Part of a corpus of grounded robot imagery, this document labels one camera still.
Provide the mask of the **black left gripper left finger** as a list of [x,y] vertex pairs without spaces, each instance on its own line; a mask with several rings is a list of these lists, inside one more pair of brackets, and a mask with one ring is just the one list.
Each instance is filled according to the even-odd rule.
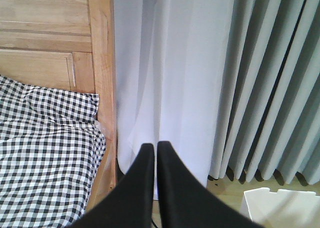
[[116,187],[70,228],[150,228],[152,223],[155,151],[143,143]]

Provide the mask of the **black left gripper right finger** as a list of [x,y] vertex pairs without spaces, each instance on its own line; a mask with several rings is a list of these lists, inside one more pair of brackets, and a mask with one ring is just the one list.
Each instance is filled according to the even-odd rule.
[[157,190],[164,228],[259,228],[210,193],[169,141],[157,143]]

